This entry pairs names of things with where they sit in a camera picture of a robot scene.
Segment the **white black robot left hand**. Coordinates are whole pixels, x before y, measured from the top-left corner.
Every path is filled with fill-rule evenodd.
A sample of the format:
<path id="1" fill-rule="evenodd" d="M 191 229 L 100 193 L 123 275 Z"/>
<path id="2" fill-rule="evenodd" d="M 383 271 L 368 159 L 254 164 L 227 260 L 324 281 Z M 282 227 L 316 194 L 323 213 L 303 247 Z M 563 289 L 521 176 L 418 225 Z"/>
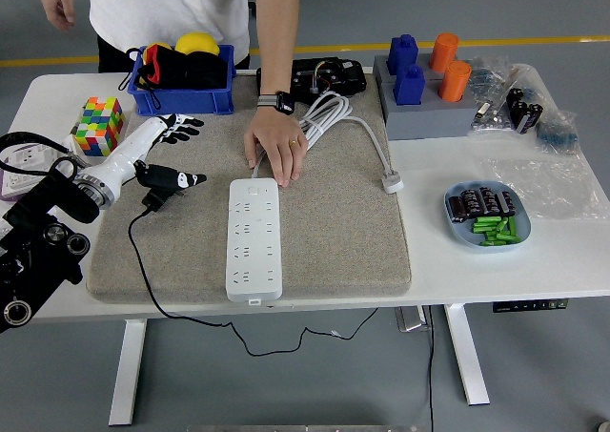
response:
<path id="1" fill-rule="evenodd" d="M 202 120 L 185 114 L 150 117 L 129 134 L 101 165 L 87 169 L 118 198 L 122 185 L 135 176 L 135 162 L 144 160 L 157 143 L 175 144 L 199 134 Z"/>

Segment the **person's left hand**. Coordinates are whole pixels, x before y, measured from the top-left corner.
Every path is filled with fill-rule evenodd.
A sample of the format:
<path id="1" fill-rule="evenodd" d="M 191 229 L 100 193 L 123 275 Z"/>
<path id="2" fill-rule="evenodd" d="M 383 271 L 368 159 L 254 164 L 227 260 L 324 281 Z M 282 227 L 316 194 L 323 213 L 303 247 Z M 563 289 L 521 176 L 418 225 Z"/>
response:
<path id="1" fill-rule="evenodd" d="M 264 150 L 276 183 L 288 187 L 300 178 L 308 141 L 295 118 L 271 107 L 259 107 L 244 133 L 244 151 L 250 169 Z"/>

